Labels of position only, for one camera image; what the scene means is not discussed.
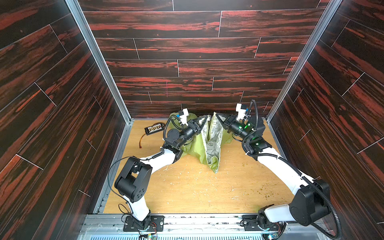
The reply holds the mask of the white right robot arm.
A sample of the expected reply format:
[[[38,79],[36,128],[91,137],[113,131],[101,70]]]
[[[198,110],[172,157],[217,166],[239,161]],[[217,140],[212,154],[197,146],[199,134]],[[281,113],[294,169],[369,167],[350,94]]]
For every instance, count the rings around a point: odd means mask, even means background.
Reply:
[[[342,237],[340,218],[330,200],[330,186],[323,180],[316,180],[304,174],[288,160],[284,159],[269,144],[262,134],[265,126],[261,119],[255,118],[256,123],[248,121],[244,124],[235,115],[216,114],[222,127],[229,133],[241,138],[245,154],[271,170],[291,190],[294,198],[291,203],[284,205],[269,205],[259,210],[256,223],[263,231],[271,231],[274,226],[279,230],[268,239],[278,239],[287,222],[297,222],[302,226],[313,226],[332,240]],[[327,230],[316,224],[316,221],[332,215],[336,233],[331,235]]]

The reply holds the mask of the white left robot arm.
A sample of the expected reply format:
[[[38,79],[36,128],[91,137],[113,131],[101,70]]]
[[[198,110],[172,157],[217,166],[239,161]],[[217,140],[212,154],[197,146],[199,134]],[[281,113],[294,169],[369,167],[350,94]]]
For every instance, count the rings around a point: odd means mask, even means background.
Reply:
[[[138,222],[145,222],[151,216],[145,201],[151,175],[161,168],[177,162],[182,154],[182,146],[199,135],[209,116],[205,115],[187,121],[181,130],[164,130],[161,151],[152,156],[139,159],[129,157],[115,181],[115,188],[129,203],[131,216]]]

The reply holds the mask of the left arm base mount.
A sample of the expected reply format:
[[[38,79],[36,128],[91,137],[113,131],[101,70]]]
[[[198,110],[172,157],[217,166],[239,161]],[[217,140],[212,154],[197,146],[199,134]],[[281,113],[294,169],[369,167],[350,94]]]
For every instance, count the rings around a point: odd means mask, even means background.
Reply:
[[[123,231],[124,232],[162,232],[164,229],[165,216],[152,215],[151,212],[144,220],[139,221],[132,215],[126,217]]]

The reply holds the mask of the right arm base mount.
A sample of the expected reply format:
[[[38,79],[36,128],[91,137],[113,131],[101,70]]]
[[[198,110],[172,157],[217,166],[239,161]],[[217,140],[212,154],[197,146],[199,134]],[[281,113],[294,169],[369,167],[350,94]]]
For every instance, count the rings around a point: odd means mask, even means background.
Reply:
[[[243,215],[240,221],[240,226],[244,227],[245,231],[278,231],[283,230],[283,222],[272,223],[263,214]]]

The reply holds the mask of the aluminium front rail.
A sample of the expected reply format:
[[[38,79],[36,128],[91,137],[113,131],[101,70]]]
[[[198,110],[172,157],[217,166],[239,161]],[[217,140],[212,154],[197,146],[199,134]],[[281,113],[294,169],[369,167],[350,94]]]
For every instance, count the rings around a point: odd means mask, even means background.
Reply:
[[[88,215],[80,240],[325,240],[313,226],[288,222],[260,229],[255,214],[159,214],[151,226],[140,231],[121,214]]]

